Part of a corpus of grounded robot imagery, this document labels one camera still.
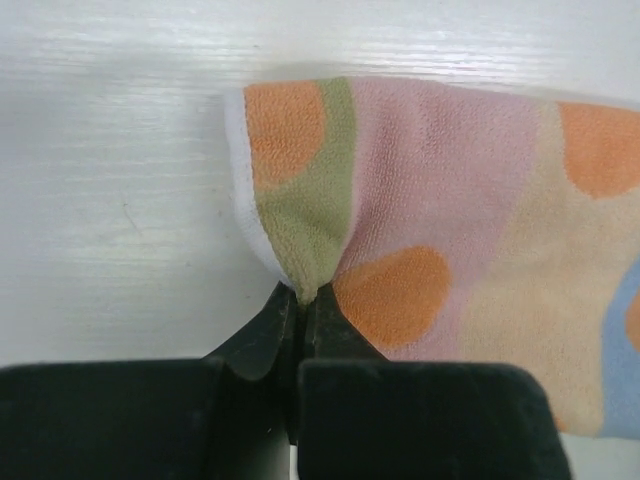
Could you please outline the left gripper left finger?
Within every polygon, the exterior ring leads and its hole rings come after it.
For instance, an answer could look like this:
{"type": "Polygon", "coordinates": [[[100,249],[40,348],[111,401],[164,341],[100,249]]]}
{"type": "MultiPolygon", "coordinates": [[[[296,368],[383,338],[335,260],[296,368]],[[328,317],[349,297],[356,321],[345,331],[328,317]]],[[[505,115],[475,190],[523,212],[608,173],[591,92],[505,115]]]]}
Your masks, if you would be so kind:
{"type": "Polygon", "coordinates": [[[285,479],[277,387],[296,316],[278,285],[202,358],[31,364],[1,371],[5,479],[285,479]]]}

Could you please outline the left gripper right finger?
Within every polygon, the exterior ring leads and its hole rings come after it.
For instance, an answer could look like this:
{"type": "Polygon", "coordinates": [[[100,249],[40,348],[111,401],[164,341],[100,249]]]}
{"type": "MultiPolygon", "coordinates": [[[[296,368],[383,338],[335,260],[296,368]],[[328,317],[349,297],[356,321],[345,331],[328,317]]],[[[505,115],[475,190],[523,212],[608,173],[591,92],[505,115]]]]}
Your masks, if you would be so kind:
{"type": "Polygon", "coordinates": [[[508,364],[393,362],[333,289],[307,311],[298,368],[302,479],[566,479],[544,389],[508,364]]]}

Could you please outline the orange and blue spotted towel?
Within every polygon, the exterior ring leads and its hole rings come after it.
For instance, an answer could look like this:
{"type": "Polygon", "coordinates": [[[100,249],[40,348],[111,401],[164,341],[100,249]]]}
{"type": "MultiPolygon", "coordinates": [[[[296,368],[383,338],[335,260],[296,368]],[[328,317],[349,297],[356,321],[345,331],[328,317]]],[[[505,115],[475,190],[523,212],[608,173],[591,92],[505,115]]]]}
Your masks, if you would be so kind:
{"type": "Polygon", "coordinates": [[[564,432],[639,436],[639,115],[406,78],[254,84],[224,118],[265,266],[394,360],[528,370],[564,432]]]}

